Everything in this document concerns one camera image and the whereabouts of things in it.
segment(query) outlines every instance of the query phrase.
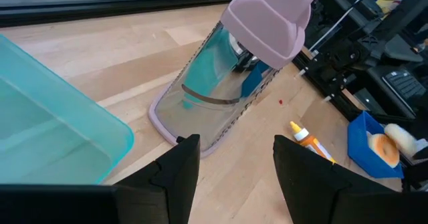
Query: teal plastic bin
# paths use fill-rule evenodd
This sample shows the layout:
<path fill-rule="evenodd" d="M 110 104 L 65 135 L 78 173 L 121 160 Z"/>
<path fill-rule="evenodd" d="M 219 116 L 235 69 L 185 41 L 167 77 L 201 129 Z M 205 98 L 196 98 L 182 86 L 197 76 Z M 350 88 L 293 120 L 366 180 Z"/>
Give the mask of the teal plastic bin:
<path fill-rule="evenodd" d="M 0 183 L 100 183 L 131 129 L 0 35 Z"/>

